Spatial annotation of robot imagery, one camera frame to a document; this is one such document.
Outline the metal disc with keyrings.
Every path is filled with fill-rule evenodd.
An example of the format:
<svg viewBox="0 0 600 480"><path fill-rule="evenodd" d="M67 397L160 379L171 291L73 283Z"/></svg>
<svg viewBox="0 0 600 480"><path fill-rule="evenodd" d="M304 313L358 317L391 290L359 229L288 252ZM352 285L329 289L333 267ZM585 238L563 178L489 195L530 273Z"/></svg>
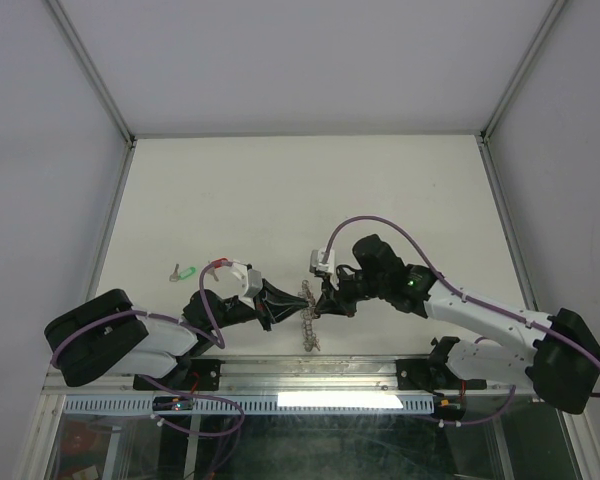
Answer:
<svg viewBox="0 0 600 480"><path fill-rule="evenodd" d="M316 319L316 299L308 280L302 281L299 296L307 302L307 306L300 312L302 319L303 348L307 353L311 353L314 350L320 351L321 347L319 339L313 327L313 322Z"/></svg>

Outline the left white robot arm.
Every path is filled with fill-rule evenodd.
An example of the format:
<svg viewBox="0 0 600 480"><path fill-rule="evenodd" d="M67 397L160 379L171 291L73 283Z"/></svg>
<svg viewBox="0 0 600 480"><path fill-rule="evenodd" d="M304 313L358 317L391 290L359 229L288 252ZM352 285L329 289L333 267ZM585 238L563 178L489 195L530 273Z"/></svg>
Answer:
<svg viewBox="0 0 600 480"><path fill-rule="evenodd" d="M189 377L191 361L206 353L217 330L255 321L269 331L309 302L264 281L247 301L196 292L179 318L134 306L122 289L110 290L52 320L44 336L51 364L69 387L82 387L106 374L146 375L168 388Z"/></svg>

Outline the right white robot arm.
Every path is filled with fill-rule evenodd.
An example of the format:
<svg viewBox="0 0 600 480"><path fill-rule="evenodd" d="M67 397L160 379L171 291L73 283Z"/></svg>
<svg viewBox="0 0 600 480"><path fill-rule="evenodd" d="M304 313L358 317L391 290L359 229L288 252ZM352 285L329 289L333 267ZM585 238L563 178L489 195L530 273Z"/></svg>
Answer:
<svg viewBox="0 0 600 480"><path fill-rule="evenodd" d="M432 383L499 381L530 388L552 407L584 411L600 376L600 344L584 319L562 308L556 314L515 310L450 285L428 266L406 264L376 234L356 242L357 268L337 265L335 253L312 252L310 271L322 281L317 315L353 317L362 301L380 299L405 314L459 326L485 345L444 336L427 358Z"/></svg>

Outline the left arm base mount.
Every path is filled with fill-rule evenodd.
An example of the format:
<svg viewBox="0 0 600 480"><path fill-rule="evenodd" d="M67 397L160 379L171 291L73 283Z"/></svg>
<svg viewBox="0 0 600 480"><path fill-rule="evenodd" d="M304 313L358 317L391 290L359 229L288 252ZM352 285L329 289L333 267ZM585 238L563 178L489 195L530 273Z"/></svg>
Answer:
<svg viewBox="0 0 600 480"><path fill-rule="evenodd" d="M176 366L162 376L148 374L135 375L133 389L149 391L154 389L148 378L164 387L187 392L215 392L219 389L221 367L224 362L206 357L177 357Z"/></svg>

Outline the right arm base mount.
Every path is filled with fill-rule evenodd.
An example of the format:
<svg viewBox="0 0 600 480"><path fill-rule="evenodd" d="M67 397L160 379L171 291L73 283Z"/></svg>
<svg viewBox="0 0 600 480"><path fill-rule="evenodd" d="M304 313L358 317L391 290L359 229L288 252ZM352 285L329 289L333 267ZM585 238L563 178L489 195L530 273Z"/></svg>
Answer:
<svg viewBox="0 0 600 480"><path fill-rule="evenodd" d="M394 361L398 389L422 390L434 395L446 391L462 393L487 388L485 380L462 380L446 366L430 364L424 357L398 358Z"/></svg>

